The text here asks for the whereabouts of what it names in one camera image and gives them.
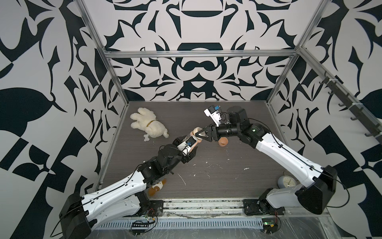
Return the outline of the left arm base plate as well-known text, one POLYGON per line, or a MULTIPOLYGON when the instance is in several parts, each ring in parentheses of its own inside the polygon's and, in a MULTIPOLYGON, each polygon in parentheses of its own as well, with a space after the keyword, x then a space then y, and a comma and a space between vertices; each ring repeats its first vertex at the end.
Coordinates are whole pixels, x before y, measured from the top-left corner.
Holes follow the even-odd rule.
POLYGON ((143 204, 141 207, 141 216, 159 217, 163 214, 164 201, 163 200, 150 200, 143 204))

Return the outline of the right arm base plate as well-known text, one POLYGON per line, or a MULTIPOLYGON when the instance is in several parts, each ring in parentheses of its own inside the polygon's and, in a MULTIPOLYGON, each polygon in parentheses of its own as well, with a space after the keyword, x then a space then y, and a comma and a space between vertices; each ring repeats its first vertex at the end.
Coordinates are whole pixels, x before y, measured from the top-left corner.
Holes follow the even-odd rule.
POLYGON ((285 208, 273 208, 265 199, 244 199, 243 210, 247 216, 284 215, 285 208))

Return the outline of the cream bottle collar with straw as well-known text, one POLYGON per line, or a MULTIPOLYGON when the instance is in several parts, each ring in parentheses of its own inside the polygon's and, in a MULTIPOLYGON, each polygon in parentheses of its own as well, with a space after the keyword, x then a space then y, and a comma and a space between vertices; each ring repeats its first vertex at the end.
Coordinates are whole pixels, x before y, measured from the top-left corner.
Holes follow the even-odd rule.
POLYGON ((194 130, 192 131, 193 135, 195 136, 195 138, 197 139, 197 141, 201 142, 203 139, 200 138, 199 136, 197 136, 197 133, 200 132, 201 130, 203 130, 201 127, 196 127, 194 128, 194 130))

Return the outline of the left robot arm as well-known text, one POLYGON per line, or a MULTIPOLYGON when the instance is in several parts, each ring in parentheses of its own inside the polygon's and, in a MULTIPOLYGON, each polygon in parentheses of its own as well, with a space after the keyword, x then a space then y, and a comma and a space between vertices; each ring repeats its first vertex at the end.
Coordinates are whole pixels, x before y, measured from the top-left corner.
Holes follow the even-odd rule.
POLYGON ((58 235, 63 239, 85 239, 113 219, 147 214, 150 202, 145 191, 161 182, 180 162, 193 159, 201 141, 191 134, 178 137, 120 181, 93 193, 73 193, 59 214, 62 231, 58 235))

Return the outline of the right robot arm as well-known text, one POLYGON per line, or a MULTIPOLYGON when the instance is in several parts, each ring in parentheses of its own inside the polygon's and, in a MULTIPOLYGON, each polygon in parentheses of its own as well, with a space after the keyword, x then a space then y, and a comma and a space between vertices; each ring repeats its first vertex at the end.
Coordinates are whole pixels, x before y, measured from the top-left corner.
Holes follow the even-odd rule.
POLYGON ((264 123, 249 118, 240 106, 230 107, 226 112, 220 106, 210 106, 204 113, 213 120, 213 124, 198 131, 196 137, 219 141, 222 137, 236 136, 273 159, 298 181, 295 186, 267 189, 256 202, 246 207, 246 215, 275 214, 284 207, 303 207, 320 215, 328 207, 339 183, 335 168, 329 165, 322 167, 298 154, 281 142, 264 123))

